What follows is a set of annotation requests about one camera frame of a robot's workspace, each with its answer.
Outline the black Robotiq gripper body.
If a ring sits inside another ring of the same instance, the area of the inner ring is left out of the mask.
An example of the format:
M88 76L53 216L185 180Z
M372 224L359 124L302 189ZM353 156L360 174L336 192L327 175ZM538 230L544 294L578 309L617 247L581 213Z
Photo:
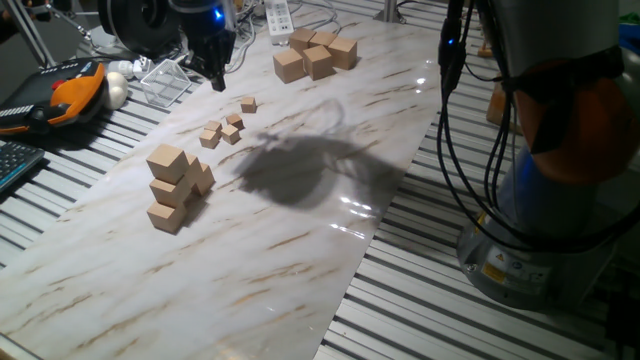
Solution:
M207 61L228 63L235 43L233 2L175 2L189 48Z

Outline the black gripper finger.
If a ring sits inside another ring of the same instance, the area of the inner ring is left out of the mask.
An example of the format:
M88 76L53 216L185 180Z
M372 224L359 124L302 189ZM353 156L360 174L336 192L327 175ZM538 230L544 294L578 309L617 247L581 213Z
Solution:
M212 77L210 83L212 89L217 92L223 92L226 89L225 73L226 63L224 61L214 61L211 65Z
M206 53L190 50L184 58L184 66L192 71L209 71L210 61Z

